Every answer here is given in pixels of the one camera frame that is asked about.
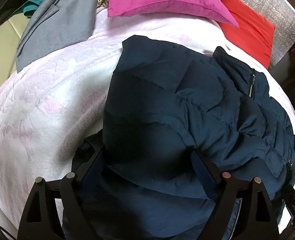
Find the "jacket zipper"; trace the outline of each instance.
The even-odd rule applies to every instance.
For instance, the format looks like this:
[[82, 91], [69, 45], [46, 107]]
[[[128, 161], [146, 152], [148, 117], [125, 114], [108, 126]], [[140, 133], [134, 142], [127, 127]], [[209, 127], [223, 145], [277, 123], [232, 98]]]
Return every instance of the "jacket zipper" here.
[[252, 76], [251, 76], [251, 81], [250, 81], [250, 86], [249, 86], [249, 97], [253, 98], [254, 97], [254, 83], [255, 83], [255, 72], [254, 69], [252, 69]]
[[241, 199], [241, 201], [240, 201], [240, 206], [239, 206], [239, 209], [238, 209], [238, 211], [237, 211], [237, 216], [236, 216], [236, 219], [235, 219], [235, 222], [234, 222], [233, 229], [232, 229], [231, 236], [230, 236], [229, 240], [231, 240], [232, 237], [233, 237], [233, 235], [234, 235], [234, 231], [235, 231], [235, 228], [236, 228], [236, 224], [237, 224], [237, 222], [238, 222], [238, 220], [239, 220], [239, 217], [240, 217], [241, 206], [242, 206], [242, 199]]

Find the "black cable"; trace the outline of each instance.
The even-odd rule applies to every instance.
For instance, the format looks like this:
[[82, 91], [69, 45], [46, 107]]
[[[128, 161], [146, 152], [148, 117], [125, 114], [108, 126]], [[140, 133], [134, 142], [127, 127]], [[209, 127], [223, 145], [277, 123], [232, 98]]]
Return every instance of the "black cable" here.
[[0, 226], [0, 229], [3, 231], [3, 232], [5, 232], [9, 237], [11, 237], [13, 240], [16, 240], [15, 238], [14, 238], [14, 236], [12, 236], [8, 231], [6, 231], [2, 226]]

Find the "pink and white blanket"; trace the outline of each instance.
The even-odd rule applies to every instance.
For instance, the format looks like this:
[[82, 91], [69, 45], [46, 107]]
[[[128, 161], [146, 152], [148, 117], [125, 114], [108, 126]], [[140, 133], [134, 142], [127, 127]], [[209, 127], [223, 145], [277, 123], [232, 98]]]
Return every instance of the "pink and white blanket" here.
[[[122, 41], [135, 34], [207, 55], [222, 46], [266, 75], [270, 96], [287, 111], [295, 134], [295, 112], [283, 90], [260, 63], [227, 41], [214, 21], [170, 13], [107, 18], [107, 10], [100, 9], [87, 41], [33, 62], [0, 88], [0, 208], [16, 228], [35, 177], [61, 179], [79, 142], [102, 128]], [[285, 214], [280, 231], [288, 221]]]

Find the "beige leather surface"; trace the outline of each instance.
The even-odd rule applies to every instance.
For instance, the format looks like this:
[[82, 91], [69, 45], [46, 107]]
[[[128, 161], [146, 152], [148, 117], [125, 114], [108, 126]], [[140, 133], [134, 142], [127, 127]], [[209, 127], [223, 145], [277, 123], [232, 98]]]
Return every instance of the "beige leather surface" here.
[[0, 86], [16, 70], [15, 53], [29, 19], [22, 13], [0, 26]]

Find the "gray cloth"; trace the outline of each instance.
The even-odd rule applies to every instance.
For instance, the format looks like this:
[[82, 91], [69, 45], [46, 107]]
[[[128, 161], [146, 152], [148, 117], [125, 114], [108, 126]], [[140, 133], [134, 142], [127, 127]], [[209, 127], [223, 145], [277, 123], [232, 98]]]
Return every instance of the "gray cloth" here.
[[19, 73], [33, 61], [92, 35], [97, 0], [45, 0], [30, 19], [16, 54]]

